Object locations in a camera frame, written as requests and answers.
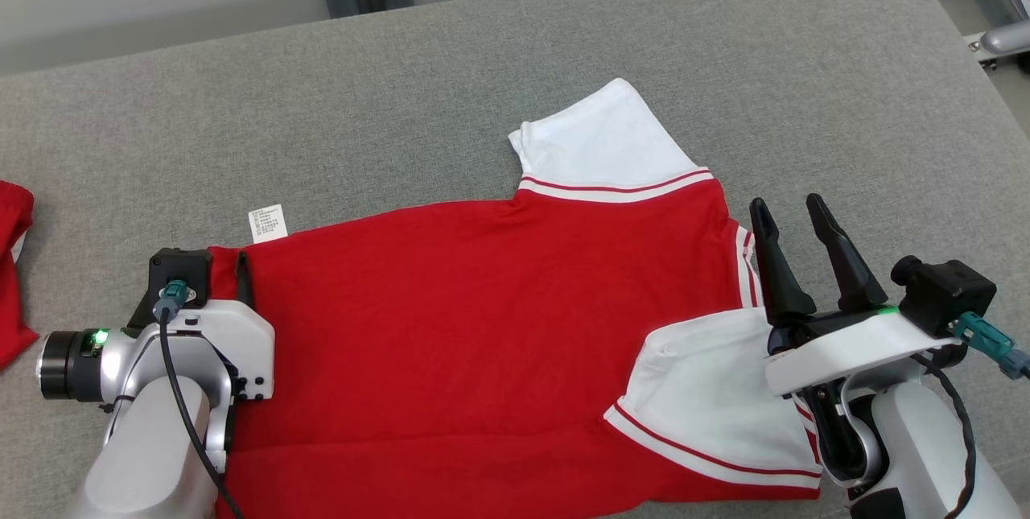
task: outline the gray floor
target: gray floor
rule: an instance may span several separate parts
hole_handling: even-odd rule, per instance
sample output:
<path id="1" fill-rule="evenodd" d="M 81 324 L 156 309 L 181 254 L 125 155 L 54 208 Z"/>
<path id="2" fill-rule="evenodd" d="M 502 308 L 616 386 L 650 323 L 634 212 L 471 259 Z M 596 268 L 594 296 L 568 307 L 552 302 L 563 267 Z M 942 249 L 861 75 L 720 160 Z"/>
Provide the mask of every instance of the gray floor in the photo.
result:
<path id="1" fill-rule="evenodd" d="M 948 10 L 963 35 L 1001 27 L 1020 18 L 1007 0 L 937 1 Z M 1011 58 L 998 61 L 997 71 L 989 72 L 989 75 L 1023 131 L 1030 135 L 1030 75 L 1021 72 Z"/>

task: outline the blue connector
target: blue connector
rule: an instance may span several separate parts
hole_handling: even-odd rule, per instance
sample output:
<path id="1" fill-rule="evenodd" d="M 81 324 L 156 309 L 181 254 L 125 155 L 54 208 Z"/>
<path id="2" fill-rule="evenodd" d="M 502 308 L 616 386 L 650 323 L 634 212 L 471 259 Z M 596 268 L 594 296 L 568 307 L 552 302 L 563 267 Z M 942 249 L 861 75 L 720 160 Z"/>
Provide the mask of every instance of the blue connector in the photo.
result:
<path id="1" fill-rule="evenodd" d="M 985 318 L 967 311 L 955 324 L 955 336 L 998 364 L 1005 376 L 1016 380 L 1030 377 L 1030 356 L 1016 350 L 1016 343 Z"/>
<path id="2" fill-rule="evenodd" d="M 185 306 L 188 296 L 190 288 L 183 280 L 169 281 L 168 285 L 165 285 L 165 289 L 161 290 L 158 304 L 153 305 L 153 317 L 161 320 L 162 311 L 168 310 L 168 317 L 166 319 L 169 322 L 174 320 L 179 310 Z"/>

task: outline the gray fabric surface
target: gray fabric surface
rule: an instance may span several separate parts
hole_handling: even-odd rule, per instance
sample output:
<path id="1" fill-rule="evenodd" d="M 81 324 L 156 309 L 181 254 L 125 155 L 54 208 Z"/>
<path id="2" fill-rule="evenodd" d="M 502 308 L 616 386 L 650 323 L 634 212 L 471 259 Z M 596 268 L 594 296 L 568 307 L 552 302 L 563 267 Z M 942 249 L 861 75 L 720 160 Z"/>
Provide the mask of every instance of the gray fabric surface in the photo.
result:
<path id="1" fill-rule="evenodd" d="M 121 325 L 163 246 L 239 246 L 431 201 L 504 199 L 505 135 L 623 76 L 747 219 L 765 197 L 818 302 L 836 299 L 805 194 L 883 281 L 960 258 L 1024 344 L 1030 142 L 934 0 L 469 0 L 0 79 L 0 178 L 36 196 L 19 268 L 38 332 Z M 889 287 L 892 296 L 899 290 Z M 43 402 L 38 345 L 0 374 L 0 517 L 55 517 L 106 415 Z M 1030 500 L 1030 388 L 953 373 L 976 438 Z M 646 505 L 621 517 L 843 517 L 816 503 Z"/>

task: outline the red fabric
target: red fabric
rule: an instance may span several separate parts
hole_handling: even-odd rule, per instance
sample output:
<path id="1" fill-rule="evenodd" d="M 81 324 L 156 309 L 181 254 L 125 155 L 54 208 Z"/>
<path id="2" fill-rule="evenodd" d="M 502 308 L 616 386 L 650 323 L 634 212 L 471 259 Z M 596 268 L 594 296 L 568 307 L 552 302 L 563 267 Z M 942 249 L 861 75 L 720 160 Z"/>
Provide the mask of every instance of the red fabric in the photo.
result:
<path id="1" fill-rule="evenodd" d="M 602 419 L 648 333 L 750 303 L 736 233 L 710 180 L 629 204 L 520 189 L 247 247 L 276 388 L 238 409 L 230 491 L 248 519 L 816 496 L 698 476 Z M 236 252 L 212 251 L 233 298 Z"/>
<path id="2" fill-rule="evenodd" d="M 32 226 L 32 194 L 0 181 L 0 371 L 39 338 L 22 321 L 22 299 L 11 248 Z"/>

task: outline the red and white t-shirt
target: red and white t-shirt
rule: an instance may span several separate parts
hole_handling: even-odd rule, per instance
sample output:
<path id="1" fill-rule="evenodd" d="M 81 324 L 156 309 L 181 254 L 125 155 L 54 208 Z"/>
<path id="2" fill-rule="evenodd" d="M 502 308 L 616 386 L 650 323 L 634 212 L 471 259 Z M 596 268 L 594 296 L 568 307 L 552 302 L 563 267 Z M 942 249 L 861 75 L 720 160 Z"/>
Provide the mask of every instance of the red and white t-shirt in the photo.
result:
<path id="1" fill-rule="evenodd" d="M 710 171 L 622 79 L 510 138 L 511 200 L 246 248 L 276 328 L 275 397 L 238 410 L 229 459 L 246 516 L 816 497 L 806 419 L 762 376 L 750 236 Z M 233 298 L 236 252 L 212 251 Z"/>

